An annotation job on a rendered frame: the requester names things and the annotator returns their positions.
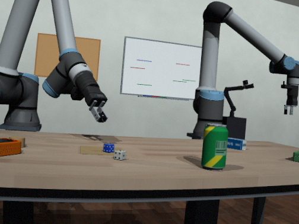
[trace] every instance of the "red line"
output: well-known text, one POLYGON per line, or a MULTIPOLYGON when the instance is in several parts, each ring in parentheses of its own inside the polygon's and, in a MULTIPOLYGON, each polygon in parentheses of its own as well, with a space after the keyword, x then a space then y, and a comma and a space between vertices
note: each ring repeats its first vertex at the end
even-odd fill
POLYGON ((145 68, 137 68, 137 67, 130 67, 130 68, 134 68, 134 69, 145 69, 145 68))
MULTIPOLYGON (((183 63, 177 63, 177 65, 185 65, 185 64, 183 64, 183 63)), ((190 65, 186 65, 186 66, 190 66, 190 65)))

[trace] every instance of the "white die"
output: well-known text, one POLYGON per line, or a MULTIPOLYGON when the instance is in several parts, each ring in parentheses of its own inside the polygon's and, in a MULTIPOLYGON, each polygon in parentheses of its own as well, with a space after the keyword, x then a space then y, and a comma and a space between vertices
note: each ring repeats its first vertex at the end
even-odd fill
POLYGON ((124 150, 116 150, 114 152, 114 159, 125 160, 126 159, 126 151, 124 151, 124 150))

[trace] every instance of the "blue die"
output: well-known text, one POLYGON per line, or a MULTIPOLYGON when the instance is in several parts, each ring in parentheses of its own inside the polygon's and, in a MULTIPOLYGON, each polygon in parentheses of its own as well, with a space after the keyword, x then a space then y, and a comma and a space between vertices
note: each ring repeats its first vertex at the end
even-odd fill
POLYGON ((104 152, 114 152, 114 144, 104 143, 104 152))

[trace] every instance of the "blue line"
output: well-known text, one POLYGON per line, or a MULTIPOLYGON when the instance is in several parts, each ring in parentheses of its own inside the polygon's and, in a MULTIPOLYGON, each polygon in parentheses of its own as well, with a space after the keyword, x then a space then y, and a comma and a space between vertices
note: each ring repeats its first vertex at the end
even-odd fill
POLYGON ((142 60, 142 59, 137 59, 137 61, 151 62, 149 60, 142 60))

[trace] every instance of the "wooden tabletop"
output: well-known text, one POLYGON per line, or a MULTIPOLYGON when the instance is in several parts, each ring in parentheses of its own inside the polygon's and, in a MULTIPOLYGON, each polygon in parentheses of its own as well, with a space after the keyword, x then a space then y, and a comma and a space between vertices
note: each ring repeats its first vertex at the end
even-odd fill
POLYGON ((299 184, 298 148, 247 141, 247 150, 228 149, 226 167, 201 167, 202 140, 72 135, 0 130, 23 136, 18 155, 0 157, 0 187, 63 190, 186 190, 299 184), (113 143, 126 160, 83 155, 81 146, 113 143))

